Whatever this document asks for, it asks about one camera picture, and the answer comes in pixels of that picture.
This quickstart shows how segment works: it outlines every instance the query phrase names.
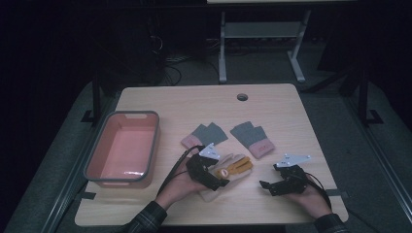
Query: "person's left hand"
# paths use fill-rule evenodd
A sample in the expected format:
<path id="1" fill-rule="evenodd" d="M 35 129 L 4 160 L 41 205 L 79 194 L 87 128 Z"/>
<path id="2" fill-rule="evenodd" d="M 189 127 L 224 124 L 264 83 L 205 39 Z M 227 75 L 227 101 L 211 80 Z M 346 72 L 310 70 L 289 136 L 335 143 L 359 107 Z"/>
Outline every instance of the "person's left hand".
<path id="1" fill-rule="evenodd" d="M 190 194 L 208 189 L 205 185 L 191 179 L 186 167 L 188 160 L 189 158 L 185 158 L 176 170 L 175 177 L 155 198 L 157 204 L 166 211 L 173 203 L 184 199 Z"/>

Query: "plaid sleeve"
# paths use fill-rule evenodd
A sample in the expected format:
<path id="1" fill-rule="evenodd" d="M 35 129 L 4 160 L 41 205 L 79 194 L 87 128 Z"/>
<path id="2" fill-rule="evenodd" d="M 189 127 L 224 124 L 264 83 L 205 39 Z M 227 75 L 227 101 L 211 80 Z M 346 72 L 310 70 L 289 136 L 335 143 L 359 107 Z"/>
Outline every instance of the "plaid sleeve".
<path id="1" fill-rule="evenodd" d="M 319 233 L 349 233 L 345 224 L 337 214 L 321 216 L 315 221 L 315 227 Z"/>
<path id="2" fill-rule="evenodd" d="M 156 232 L 166 217 L 166 211 L 155 201 L 152 201 L 145 207 L 145 209 L 143 209 L 134 219 L 130 221 L 127 231 L 125 232 Z"/>

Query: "round black hole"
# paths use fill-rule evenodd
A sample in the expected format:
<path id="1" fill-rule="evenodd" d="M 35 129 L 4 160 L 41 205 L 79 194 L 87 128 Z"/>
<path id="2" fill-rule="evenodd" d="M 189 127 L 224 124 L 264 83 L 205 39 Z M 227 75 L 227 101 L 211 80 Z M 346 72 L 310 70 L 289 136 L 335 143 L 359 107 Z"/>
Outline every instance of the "round black hole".
<path id="1" fill-rule="evenodd" d="M 237 99 L 240 100 L 240 101 L 247 101 L 247 100 L 248 100 L 248 95 L 247 95 L 247 94 L 243 94 L 243 93 L 238 94 L 238 95 L 237 95 Z"/>

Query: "storage bin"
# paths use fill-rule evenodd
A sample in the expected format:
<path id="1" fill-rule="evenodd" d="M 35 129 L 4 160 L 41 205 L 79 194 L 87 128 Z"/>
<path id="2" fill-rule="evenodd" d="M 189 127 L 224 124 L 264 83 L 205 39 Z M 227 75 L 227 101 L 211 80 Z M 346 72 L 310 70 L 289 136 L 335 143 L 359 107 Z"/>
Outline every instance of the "storage bin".
<path id="1" fill-rule="evenodd" d="M 85 177 L 103 187 L 149 186 L 159 136 L 156 112 L 117 111 L 109 114 L 93 145 Z"/>

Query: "human hand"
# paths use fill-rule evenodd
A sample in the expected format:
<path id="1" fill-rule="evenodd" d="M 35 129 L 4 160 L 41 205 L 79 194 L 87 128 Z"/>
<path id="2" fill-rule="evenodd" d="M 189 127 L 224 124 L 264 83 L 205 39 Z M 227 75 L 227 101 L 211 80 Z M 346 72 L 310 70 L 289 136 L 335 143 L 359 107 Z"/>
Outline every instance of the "human hand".
<path id="1" fill-rule="evenodd" d="M 166 187 L 157 195 L 155 201 L 164 210 L 192 193 L 208 189 L 205 185 L 193 181 L 188 173 L 186 163 L 189 158 L 185 158 L 175 172 L 175 177 L 170 180 Z"/>
<path id="2" fill-rule="evenodd" d="M 313 218 L 332 214 L 332 210 L 327 205 L 324 197 L 310 184 L 308 184 L 305 190 L 300 194 L 289 193 L 283 196 L 302 206 Z"/>

